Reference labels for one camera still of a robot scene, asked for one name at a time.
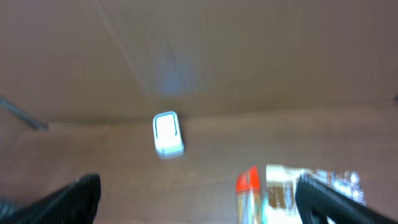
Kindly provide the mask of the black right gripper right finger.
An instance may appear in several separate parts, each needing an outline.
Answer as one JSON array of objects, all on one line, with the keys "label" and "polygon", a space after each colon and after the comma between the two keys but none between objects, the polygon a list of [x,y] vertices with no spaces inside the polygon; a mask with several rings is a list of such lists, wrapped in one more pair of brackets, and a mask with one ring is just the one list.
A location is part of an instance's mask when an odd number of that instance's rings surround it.
[{"label": "black right gripper right finger", "polygon": [[302,223],[397,224],[374,210],[361,205],[308,174],[298,179],[295,203]]}]

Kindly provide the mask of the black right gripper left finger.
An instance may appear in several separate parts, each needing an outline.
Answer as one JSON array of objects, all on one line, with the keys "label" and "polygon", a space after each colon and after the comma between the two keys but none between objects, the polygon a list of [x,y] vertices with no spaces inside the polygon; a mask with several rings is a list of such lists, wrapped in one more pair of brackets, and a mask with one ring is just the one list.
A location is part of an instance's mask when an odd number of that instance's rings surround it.
[{"label": "black right gripper left finger", "polygon": [[1,223],[92,224],[100,198],[100,175],[88,174],[20,209],[16,209],[10,203],[1,202]]}]

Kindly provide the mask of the beige grain snack pouch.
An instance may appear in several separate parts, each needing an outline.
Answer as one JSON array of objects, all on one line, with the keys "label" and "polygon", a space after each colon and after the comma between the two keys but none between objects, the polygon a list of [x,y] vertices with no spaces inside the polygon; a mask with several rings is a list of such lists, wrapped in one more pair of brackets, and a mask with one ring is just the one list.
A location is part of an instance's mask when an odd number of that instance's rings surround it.
[{"label": "beige grain snack pouch", "polygon": [[361,205],[366,205],[361,179],[352,170],[311,170],[283,165],[266,165],[266,193],[262,206],[264,224],[302,224],[295,203],[295,191],[299,177],[309,173],[333,190]]}]

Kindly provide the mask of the orange spaghetti packet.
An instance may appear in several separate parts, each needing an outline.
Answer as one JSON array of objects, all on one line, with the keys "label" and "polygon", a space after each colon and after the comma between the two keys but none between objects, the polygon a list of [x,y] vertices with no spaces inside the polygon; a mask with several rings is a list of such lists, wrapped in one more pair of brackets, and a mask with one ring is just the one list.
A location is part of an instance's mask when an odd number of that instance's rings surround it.
[{"label": "orange spaghetti packet", "polygon": [[236,208],[238,224],[261,224],[261,182],[257,166],[238,175]]}]

